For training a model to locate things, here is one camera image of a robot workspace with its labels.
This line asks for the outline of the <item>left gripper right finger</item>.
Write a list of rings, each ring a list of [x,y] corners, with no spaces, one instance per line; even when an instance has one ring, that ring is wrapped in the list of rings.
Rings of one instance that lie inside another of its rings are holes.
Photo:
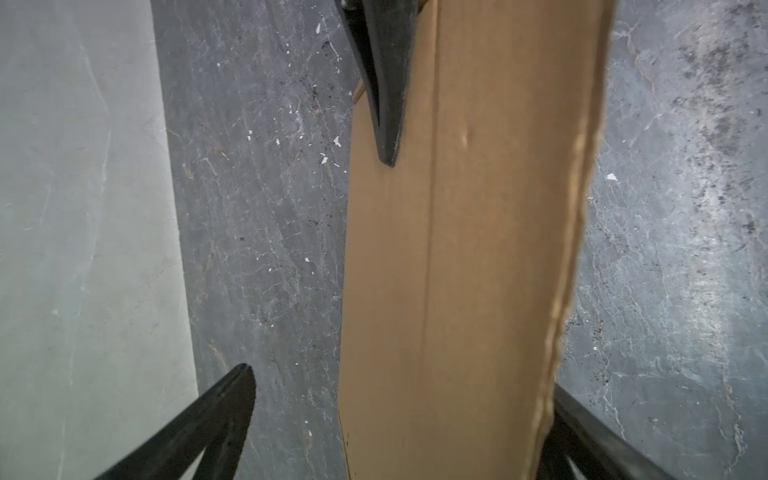
[[[541,451],[538,479],[670,479],[560,385],[554,386],[554,420]]]

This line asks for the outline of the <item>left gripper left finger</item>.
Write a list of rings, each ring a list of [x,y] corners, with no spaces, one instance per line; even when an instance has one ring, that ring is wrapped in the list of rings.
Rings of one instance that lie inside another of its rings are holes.
[[[232,479],[256,400],[251,366],[241,363],[101,479]]]

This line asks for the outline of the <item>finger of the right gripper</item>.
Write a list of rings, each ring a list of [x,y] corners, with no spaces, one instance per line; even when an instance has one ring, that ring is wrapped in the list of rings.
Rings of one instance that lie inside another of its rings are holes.
[[[378,158],[396,165],[404,125],[417,0],[336,0],[365,86]]]

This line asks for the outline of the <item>cardboard box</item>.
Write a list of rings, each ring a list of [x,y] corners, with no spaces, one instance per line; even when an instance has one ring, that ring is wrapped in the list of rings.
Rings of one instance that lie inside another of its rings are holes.
[[[352,479],[531,479],[598,148],[610,1],[430,1],[394,167],[351,132],[338,412]]]

